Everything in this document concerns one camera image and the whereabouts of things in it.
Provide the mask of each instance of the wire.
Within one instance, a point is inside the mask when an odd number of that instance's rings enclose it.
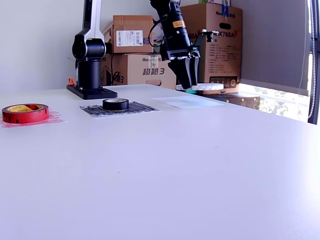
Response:
[[[152,47],[154,47],[154,48],[160,47],[160,46],[164,43],[164,40],[165,40],[165,36],[163,36],[162,41],[161,41],[161,44],[159,44],[159,45],[153,45],[153,44],[151,43],[151,41],[150,41],[150,35],[151,35],[152,31],[156,28],[156,26],[157,26],[160,22],[161,22],[161,20],[158,20],[158,21],[156,21],[156,22],[154,23],[154,25],[152,26],[152,28],[151,28],[151,30],[150,30],[150,32],[149,32],[149,35],[148,35],[149,44],[150,44]]]
[[[111,86],[115,85],[115,80],[120,76],[119,71],[116,71],[114,73],[114,66],[113,66],[114,56],[115,54],[112,54],[112,57],[111,57],[111,83],[110,83]]]
[[[315,101],[316,101],[316,89],[317,89],[317,81],[316,81],[316,49],[315,49],[315,22],[314,22],[314,6],[313,1],[310,0],[310,12],[311,12],[311,35],[312,35],[312,79],[313,79],[313,94],[312,103],[310,108],[310,113],[308,119],[312,117],[315,109]]]

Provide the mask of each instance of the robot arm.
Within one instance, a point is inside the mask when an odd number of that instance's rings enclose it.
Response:
[[[117,97],[116,92],[101,87],[100,65],[106,44],[100,31],[100,13],[101,0],[84,0],[82,31],[74,37],[72,46],[77,84],[67,89],[86,100]]]
[[[101,0],[85,0],[83,29],[74,38],[72,53],[76,60],[102,58],[106,54],[105,37],[100,31]]]
[[[180,10],[180,0],[150,0],[156,9],[165,36],[160,52],[163,60],[170,60],[168,66],[175,73],[184,89],[198,84],[198,66],[200,53],[196,45],[204,36],[207,42],[213,42],[213,36],[219,32],[203,30],[191,45],[186,24]]]

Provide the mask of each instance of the black cable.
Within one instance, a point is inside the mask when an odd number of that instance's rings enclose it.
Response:
[[[149,35],[148,35],[149,43],[150,43],[150,45],[151,45],[152,47],[154,47],[154,48],[160,47],[160,46],[164,43],[164,40],[165,40],[165,36],[163,36],[162,41],[161,41],[161,44],[159,44],[159,45],[153,45],[153,44],[151,43],[151,41],[150,41],[150,35],[151,35],[152,31],[155,29],[155,27],[156,27],[160,22],[161,22],[161,21],[159,20],[159,21],[156,21],[156,22],[154,23],[154,25],[152,26],[152,28],[151,28],[151,30],[150,30],[150,32],[149,32]]]
[[[120,75],[120,72],[119,71],[116,71],[114,73],[114,66],[113,66],[113,61],[114,61],[114,56],[115,54],[112,54],[112,57],[111,57],[111,86],[114,86],[115,85],[115,80],[119,77]]]

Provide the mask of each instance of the yellow label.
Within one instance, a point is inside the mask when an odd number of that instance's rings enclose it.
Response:
[[[33,106],[37,106],[38,110],[43,108],[41,105],[33,105]],[[17,106],[9,107],[8,111],[13,113],[26,113],[26,112],[33,112],[34,110],[32,110],[30,107],[26,105],[17,105]]]
[[[173,22],[173,27],[176,28],[185,28],[186,24],[185,21],[174,21]]]

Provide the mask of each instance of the cardboard box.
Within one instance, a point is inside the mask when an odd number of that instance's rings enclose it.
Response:
[[[224,90],[206,91],[204,94],[228,94],[239,91],[242,65],[242,10],[231,6],[228,17],[225,17],[222,16],[222,7],[213,3],[181,7],[192,42],[195,42],[202,29],[220,32],[219,36],[214,36],[214,42],[204,40],[199,48],[199,82],[223,83]]]
[[[115,15],[103,31],[105,42],[112,44],[115,54],[153,53],[148,39],[153,25],[153,17],[149,15]]]
[[[222,95],[205,95],[204,97],[222,101],[225,103],[235,104],[250,109],[259,110],[261,97],[246,92],[222,94]]]
[[[220,4],[220,5],[227,5],[227,6],[231,6],[231,0],[199,0],[200,4],[204,4],[204,3],[211,3],[211,4]]]
[[[162,61],[160,54],[106,54],[101,61],[102,86],[151,84],[167,89],[176,89],[176,75]]]

